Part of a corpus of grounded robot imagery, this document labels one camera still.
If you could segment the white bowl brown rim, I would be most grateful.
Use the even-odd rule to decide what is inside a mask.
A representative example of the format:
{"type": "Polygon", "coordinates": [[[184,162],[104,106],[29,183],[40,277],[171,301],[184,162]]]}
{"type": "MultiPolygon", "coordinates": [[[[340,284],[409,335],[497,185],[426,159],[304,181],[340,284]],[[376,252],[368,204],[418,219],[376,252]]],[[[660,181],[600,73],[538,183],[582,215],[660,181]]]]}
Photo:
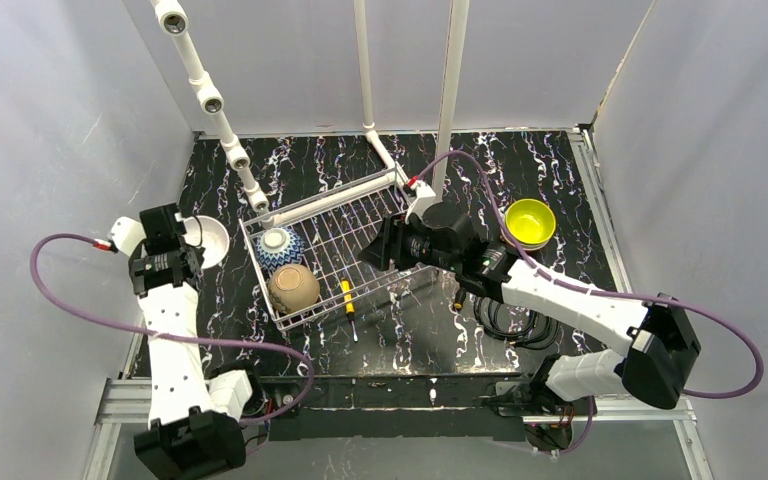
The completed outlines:
{"type": "Polygon", "coordinates": [[[287,264],[275,270],[267,291],[273,307],[279,314],[287,315],[315,305],[320,297],[320,284],[308,267],[287,264]]]}

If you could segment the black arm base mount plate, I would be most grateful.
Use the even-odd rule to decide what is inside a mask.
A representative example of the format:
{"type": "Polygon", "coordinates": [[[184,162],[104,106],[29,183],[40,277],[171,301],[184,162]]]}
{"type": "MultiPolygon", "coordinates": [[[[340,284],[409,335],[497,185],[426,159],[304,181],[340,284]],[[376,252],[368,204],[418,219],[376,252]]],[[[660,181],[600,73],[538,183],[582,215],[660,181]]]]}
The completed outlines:
{"type": "Polygon", "coordinates": [[[586,400],[531,405],[516,374],[319,376],[307,395],[303,385],[301,377],[261,377],[247,415],[300,402],[269,421],[270,440],[489,437],[554,449],[572,444],[589,413],[586,400]]]}

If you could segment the grey white bowl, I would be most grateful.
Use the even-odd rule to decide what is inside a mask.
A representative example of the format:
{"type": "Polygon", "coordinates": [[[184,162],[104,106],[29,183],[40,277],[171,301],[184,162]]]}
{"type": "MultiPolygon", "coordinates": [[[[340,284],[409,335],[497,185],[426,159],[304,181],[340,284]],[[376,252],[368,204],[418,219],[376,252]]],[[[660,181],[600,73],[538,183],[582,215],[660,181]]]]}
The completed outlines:
{"type": "Polygon", "coordinates": [[[185,218],[184,227],[185,243],[203,250],[201,268],[205,270],[219,265],[230,246],[226,227],[216,218],[206,215],[185,218]]]}

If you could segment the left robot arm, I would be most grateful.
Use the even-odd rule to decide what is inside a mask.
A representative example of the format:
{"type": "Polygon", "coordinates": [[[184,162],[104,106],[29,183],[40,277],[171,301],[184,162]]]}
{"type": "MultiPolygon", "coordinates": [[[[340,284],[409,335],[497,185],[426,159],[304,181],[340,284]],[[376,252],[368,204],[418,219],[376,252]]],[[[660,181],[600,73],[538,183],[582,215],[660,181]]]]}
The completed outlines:
{"type": "Polygon", "coordinates": [[[238,421],[254,390],[244,370],[204,376],[194,342],[204,249],[187,243],[177,206],[143,210],[139,222],[128,269],[150,330],[151,403],[134,452],[157,479],[206,479],[245,464],[238,421]]]}

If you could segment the yellow green bowl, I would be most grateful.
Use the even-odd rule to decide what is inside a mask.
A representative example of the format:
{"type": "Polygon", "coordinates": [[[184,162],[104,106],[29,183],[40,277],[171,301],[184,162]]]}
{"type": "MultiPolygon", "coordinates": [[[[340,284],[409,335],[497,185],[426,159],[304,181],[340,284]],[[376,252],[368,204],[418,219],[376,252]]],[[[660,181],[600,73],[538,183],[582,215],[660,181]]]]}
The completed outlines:
{"type": "Polygon", "coordinates": [[[505,211],[505,225],[523,245],[540,248],[556,230],[557,221],[550,207],[537,199],[520,199],[505,211]]]}

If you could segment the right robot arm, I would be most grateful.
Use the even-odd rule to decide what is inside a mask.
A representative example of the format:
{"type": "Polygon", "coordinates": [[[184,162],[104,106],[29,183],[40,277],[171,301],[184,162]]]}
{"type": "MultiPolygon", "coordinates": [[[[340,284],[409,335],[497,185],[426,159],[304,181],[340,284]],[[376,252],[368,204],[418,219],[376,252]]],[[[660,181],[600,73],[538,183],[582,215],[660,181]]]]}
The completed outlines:
{"type": "Polygon", "coordinates": [[[547,359],[531,382],[535,395],[572,402],[627,393],[672,409],[701,352],[677,299],[623,298],[553,272],[506,243],[482,237],[449,203],[386,217],[358,257],[379,271],[417,264],[450,271],[477,297],[536,311],[605,345],[601,352],[547,359]]]}

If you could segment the red patterned blue bowl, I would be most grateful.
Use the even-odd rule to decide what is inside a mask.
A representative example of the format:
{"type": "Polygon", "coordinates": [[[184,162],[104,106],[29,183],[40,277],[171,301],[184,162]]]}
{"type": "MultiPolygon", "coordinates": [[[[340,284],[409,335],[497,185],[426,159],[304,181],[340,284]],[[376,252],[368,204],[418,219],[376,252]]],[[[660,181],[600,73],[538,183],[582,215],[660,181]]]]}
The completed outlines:
{"type": "Polygon", "coordinates": [[[282,266],[302,264],[306,243],[292,229],[274,227],[260,235],[254,248],[260,266],[272,275],[282,266]]]}

